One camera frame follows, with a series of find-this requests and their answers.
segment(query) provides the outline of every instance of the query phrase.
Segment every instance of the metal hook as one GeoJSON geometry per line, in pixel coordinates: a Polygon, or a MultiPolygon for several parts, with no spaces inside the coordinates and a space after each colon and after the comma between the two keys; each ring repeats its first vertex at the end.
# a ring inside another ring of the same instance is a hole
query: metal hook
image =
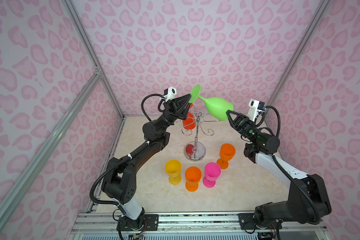
{"type": "Polygon", "coordinates": [[[214,121],[204,121],[204,122],[220,122],[220,120],[214,120],[214,121]]]}
{"type": "Polygon", "coordinates": [[[190,129],[185,129],[185,132],[191,131],[191,133],[190,133],[190,134],[185,134],[185,133],[183,132],[183,129],[185,129],[185,128],[184,128],[184,127],[182,127],[182,128],[181,128],[181,132],[182,132],[185,136],[192,135],[192,130],[190,130],[190,129]]]}
{"type": "Polygon", "coordinates": [[[195,108],[195,105],[192,105],[193,107],[193,111],[195,112],[195,115],[196,115],[196,108],[195,108]]]}
{"type": "Polygon", "coordinates": [[[213,134],[215,134],[215,131],[213,131],[213,130],[210,129],[210,128],[208,128],[208,133],[209,133],[209,131],[211,130],[211,131],[212,131],[212,134],[206,134],[206,133],[204,132],[204,130],[203,130],[203,128],[202,128],[201,125],[200,125],[200,128],[201,128],[202,132],[203,132],[205,135],[207,135],[207,136],[212,136],[213,134]]]}
{"type": "Polygon", "coordinates": [[[191,117],[187,117],[187,118],[189,118],[189,119],[193,119],[193,120],[195,120],[195,121],[197,120],[196,118],[191,118],[191,117]]]}
{"type": "Polygon", "coordinates": [[[181,132],[182,132],[185,136],[189,136],[189,135],[191,135],[191,134],[192,134],[192,130],[191,130],[191,129],[186,129],[186,130],[185,130],[185,132],[191,131],[191,133],[190,133],[190,134],[185,134],[185,133],[183,132],[183,129],[185,129],[184,127],[186,127],[186,126],[189,126],[189,125],[194,124],[195,122],[196,122],[196,121],[193,121],[192,123],[190,123],[190,124],[188,124],[188,125],[183,126],[183,127],[181,128],[181,132]]]}

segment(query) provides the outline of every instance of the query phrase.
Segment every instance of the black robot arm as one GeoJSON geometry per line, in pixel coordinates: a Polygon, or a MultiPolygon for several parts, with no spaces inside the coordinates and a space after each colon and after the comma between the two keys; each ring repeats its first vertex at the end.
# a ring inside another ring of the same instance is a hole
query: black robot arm
{"type": "Polygon", "coordinates": [[[104,176],[101,190],[108,197],[116,199],[120,204],[128,203],[136,191],[136,173],[153,155],[163,150],[169,142],[170,133],[167,128],[174,125],[177,119],[187,118],[190,104],[190,94],[163,102],[164,112],[158,119],[144,124],[143,133],[145,142],[129,155],[120,159],[109,160],[107,169],[122,162],[113,171],[104,176]]]}
{"type": "MultiPolygon", "coordinates": [[[[276,108],[271,106],[265,108],[272,108],[280,119],[276,108]]],[[[258,115],[254,121],[241,113],[230,110],[226,113],[231,127],[240,133],[241,137],[246,137],[251,142],[245,144],[244,155],[269,170],[289,188],[287,201],[271,202],[255,208],[253,221],[258,227],[267,227],[271,223],[276,223],[276,220],[318,224],[322,216],[331,213],[331,204],[323,179],[317,174],[308,175],[299,171],[274,155],[280,145],[278,138],[280,120],[275,136],[267,127],[257,128],[255,121],[261,113],[256,113],[258,115]],[[262,129],[268,130],[270,134],[262,132],[262,129]]]]}

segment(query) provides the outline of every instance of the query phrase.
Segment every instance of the glass base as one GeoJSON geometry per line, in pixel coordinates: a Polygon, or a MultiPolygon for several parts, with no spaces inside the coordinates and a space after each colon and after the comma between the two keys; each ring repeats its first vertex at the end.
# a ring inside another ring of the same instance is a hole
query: glass base
{"type": "Polygon", "coordinates": [[[189,142],[184,147],[184,156],[192,162],[198,162],[205,157],[205,147],[200,142],[197,142],[197,148],[196,151],[194,151],[194,144],[195,142],[189,142]]]}

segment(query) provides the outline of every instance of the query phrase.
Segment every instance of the electrical wire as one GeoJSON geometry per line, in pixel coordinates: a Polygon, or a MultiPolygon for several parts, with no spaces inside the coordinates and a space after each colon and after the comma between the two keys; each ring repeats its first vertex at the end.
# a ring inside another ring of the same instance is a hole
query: electrical wire
{"type": "Polygon", "coordinates": [[[247,141],[247,140],[243,139],[243,137],[244,137],[243,135],[240,136],[241,140],[244,140],[246,142],[251,142],[251,141],[247,141]]]}
{"type": "Polygon", "coordinates": [[[143,111],[144,115],[147,117],[147,119],[148,119],[149,121],[152,121],[152,120],[149,118],[148,114],[147,114],[147,113],[145,112],[145,110],[144,110],[144,102],[145,102],[145,100],[147,100],[148,98],[153,97],[153,96],[163,97],[163,95],[161,95],[161,94],[153,93],[153,94],[149,94],[148,96],[146,96],[146,97],[141,101],[141,110],[143,111]]]}
{"type": "Polygon", "coordinates": [[[161,113],[165,112],[165,109],[161,109],[161,104],[163,103],[163,101],[164,101],[164,99],[161,99],[157,106],[158,111],[161,113]]]}
{"type": "MultiPolygon", "coordinates": [[[[281,127],[281,121],[280,121],[280,115],[277,109],[273,106],[266,106],[266,108],[271,108],[275,111],[277,119],[278,119],[278,126],[277,126],[277,132],[276,137],[279,137],[280,127],[281,127]]],[[[308,201],[309,205],[312,207],[312,210],[315,214],[315,220],[313,222],[308,222],[310,224],[319,224],[321,222],[321,216],[319,213],[319,210],[317,209],[315,203],[312,201],[312,199],[309,197],[309,195],[300,187],[298,182],[291,177],[291,175],[288,174],[288,172],[279,164],[279,162],[276,159],[276,156],[272,154],[272,159],[276,166],[281,170],[281,172],[292,182],[292,184],[303,194],[304,198],[308,201]]]]}
{"type": "Polygon", "coordinates": [[[244,228],[245,225],[248,224],[248,223],[253,223],[253,225],[254,225],[253,231],[252,231],[252,232],[248,232],[246,229],[244,229],[244,231],[245,231],[246,233],[248,233],[248,234],[252,234],[252,233],[254,233],[254,231],[256,230],[256,224],[255,224],[254,222],[244,222],[243,228],[244,228]]]}
{"type": "Polygon", "coordinates": [[[113,220],[115,220],[116,222],[118,222],[119,220],[117,220],[117,219],[115,218],[115,212],[116,212],[116,210],[118,210],[118,209],[115,209],[115,210],[113,211],[112,218],[113,218],[113,220]]]}
{"type": "Polygon", "coordinates": [[[143,235],[144,235],[144,232],[145,232],[145,230],[147,229],[148,223],[147,223],[146,221],[144,221],[143,224],[145,225],[145,227],[144,227],[144,229],[143,229],[138,235],[140,235],[140,234],[143,234],[143,235]]]}
{"type": "Polygon", "coordinates": [[[259,121],[258,124],[256,124],[254,127],[259,127],[265,120],[265,113],[263,112],[263,114],[261,115],[261,119],[259,121]]]}
{"type": "Polygon", "coordinates": [[[269,127],[260,127],[258,130],[261,131],[262,129],[268,130],[268,132],[269,132],[272,136],[274,136],[272,130],[271,130],[269,127]]]}
{"type": "MultiPolygon", "coordinates": [[[[145,148],[148,146],[148,142],[146,142],[146,144],[141,147],[140,149],[138,149],[136,152],[131,152],[131,157],[135,157],[138,154],[140,154],[142,151],[145,150],[145,148]]],[[[97,185],[101,182],[101,180],[108,174],[110,173],[112,170],[116,169],[118,166],[120,166],[121,164],[130,161],[131,158],[125,158],[124,160],[121,160],[120,162],[117,162],[115,165],[111,166],[110,168],[106,169],[105,172],[103,172],[97,179],[96,181],[93,183],[91,190],[89,191],[89,198],[91,199],[92,202],[96,203],[96,204],[111,204],[111,205],[116,205],[117,202],[115,201],[103,201],[103,200],[99,200],[96,199],[96,197],[94,196],[95,190],[97,185]]]]}
{"type": "Polygon", "coordinates": [[[117,222],[117,228],[119,229],[119,231],[118,231],[118,232],[119,232],[119,238],[120,238],[120,240],[124,240],[123,235],[121,235],[120,222],[121,222],[121,221],[118,221],[118,222],[117,222]]]}
{"type": "Polygon", "coordinates": [[[276,236],[277,236],[277,240],[281,240],[281,238],[280,238],[280,232],[279,232],[280,227],[281,227],[281,220],[276,224],[276,236]]]}
{"type": "Polygon", "coordinates": [[[291,175],[289,175],[287,173],[287,171],[279,164],[279,162],[276,159],[276,156],[273,154],[272,155],[272,159],[274,161],[274,163],[276,164],[276,166],[283,172],[283,174],[292,182],[292,184],[295,186],[295,188],[297,188],[305,197],[305,199],[307,199],[309,205],[312,207],[313,212],[315,214],[315,220],[313,222],[308,222],[310,224],[319,224],[321,222],[321,216],[319,213],[319,210],[317,209],[315,203],[312,201],[312,199],[309,197],[309,195],[300,187],[300,185],[298,184],[298,182],[291,177],[291,175]]]}
{"type": "Polygon", "coordinates": [[[270,108],[272,109],[277,116],[277,132],[276,132],[276,137],[279,137],[279,133],[280,133],[280,127],[281,127],[281,121],[280,121],[280,115],[279,112],[277,111],[277,109],[274,106],[266,106],[265,108],[270,108]]]}
{"type": "Polygon", "coordinates": [[[271,223],[271,230],[272,230],[272,228],[273,228],[273,232],[274,232],[274,235],[276,235],[276,228],[275,228],[275,226],[273,225],[273,223],[271,223]]]}

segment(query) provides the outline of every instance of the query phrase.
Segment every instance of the metal stand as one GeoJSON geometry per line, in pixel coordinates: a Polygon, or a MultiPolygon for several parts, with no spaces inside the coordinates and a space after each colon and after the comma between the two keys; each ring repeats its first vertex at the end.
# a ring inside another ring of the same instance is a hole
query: metal stand
{"type": "Polygon", "coordinates": [[[181,132],[186,135],[186,136],[189,136],[192,134],[192,130],[190,129],[185,129],[184,127],[186,126],[189,126],[193,123],[196,123],[196,136],[195,136],[195,140],[193,142],[189,142],[187,143],[187,145],[185,145],[184,147],[184,156],[192,161],[192,162],[198,162],[200,160],[202,160],[204,157],[205,157],[205,146],[201,143],[201,142],[198,142],[198,135],[199,135],[199,128],[202,130],[202,132],[207,135],[207,136],[212,136],[213,134],[215,134],[215,132],[208,128],[208,134],[204,132],[203,128],[201,127],[200,123],[202,122],[219,122],[220,120],[216,120],[216,121],[206,121],[204,120],[204,117],[207,115],[207,114],[202,114],[201,112],[197,112],[196,113],[196,110],[195,110],[195,107],[193,107],[193,110],[195,111],[195,117],[194,118],[191,118],[193,119],[194,121],[188,125],[185,125],[181,128],[181,132]]]}

